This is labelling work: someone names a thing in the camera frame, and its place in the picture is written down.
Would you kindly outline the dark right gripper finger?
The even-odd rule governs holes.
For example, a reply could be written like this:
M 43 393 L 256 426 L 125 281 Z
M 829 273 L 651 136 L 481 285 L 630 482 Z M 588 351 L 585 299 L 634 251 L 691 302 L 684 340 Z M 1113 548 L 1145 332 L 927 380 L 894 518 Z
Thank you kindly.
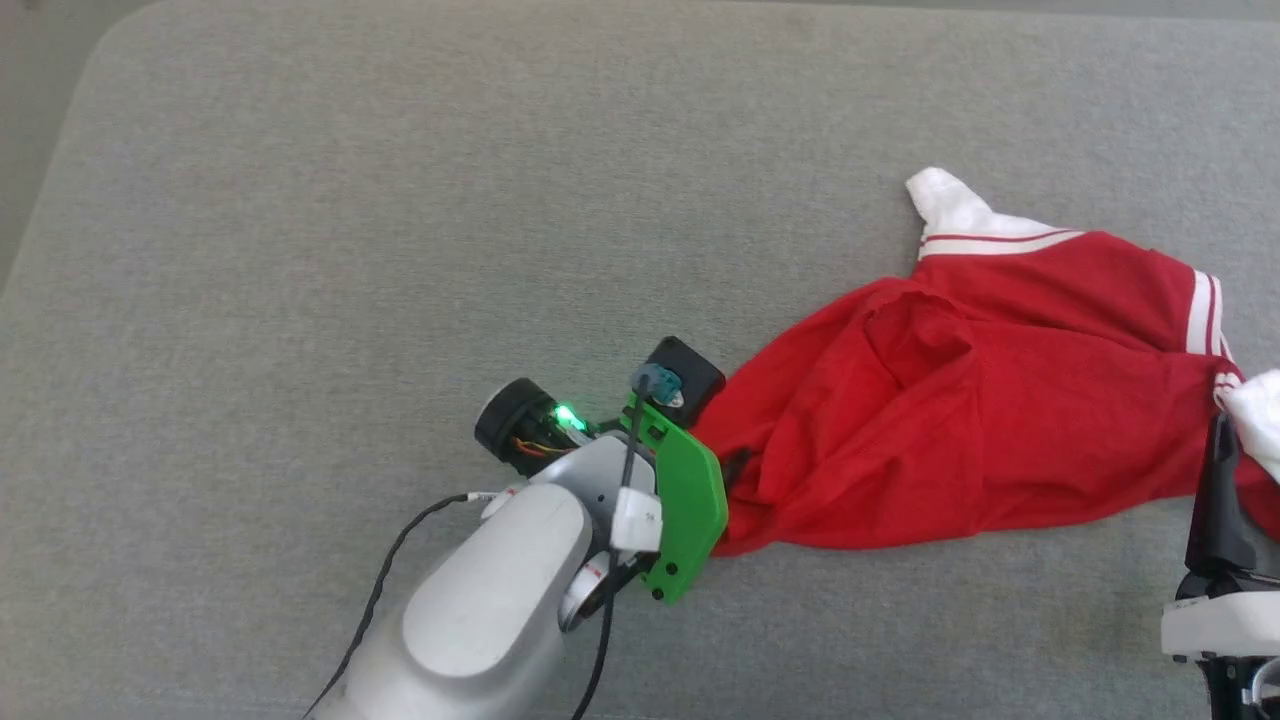
M 1236 493 L 1240 456 L 1231 418 L 1217 414 L 1210 423 L 1187 542 L 1187 570 L 1192 574 L 1216 577 L 1256 568 Z
M 1279 511 L 1276 500 L 1245 501 L 1245 541 L 1251 547 L 1249 571 L 1279 578 Z

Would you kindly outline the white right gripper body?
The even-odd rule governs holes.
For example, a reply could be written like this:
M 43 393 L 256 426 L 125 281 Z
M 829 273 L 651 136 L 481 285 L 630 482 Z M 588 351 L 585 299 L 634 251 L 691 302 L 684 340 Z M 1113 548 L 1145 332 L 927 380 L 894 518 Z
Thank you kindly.
M 1160 646 L 1171 657 L 1279 655 L 1279 584 L 1262 575 L 1187 575 L 1164 606 Z

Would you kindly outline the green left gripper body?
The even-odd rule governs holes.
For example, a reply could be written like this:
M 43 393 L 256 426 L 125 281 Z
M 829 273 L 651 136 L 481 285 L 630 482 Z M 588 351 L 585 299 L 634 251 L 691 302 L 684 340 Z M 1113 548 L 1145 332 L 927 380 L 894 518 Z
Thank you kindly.
M 613 420 L 591 423 L 529 378 L 498 389 L 475 423 L 476 441 L 531 483 L 572 492 L 591 519 L 591 551 L 607 551 L 637 401 Z M 663 603 L 692 588 L 728 524 L 719 459 L 684 427 L 646 404 L 640 411 L 630 484 L 660 502 L 654 552 L 620 552 L 622 574 Z

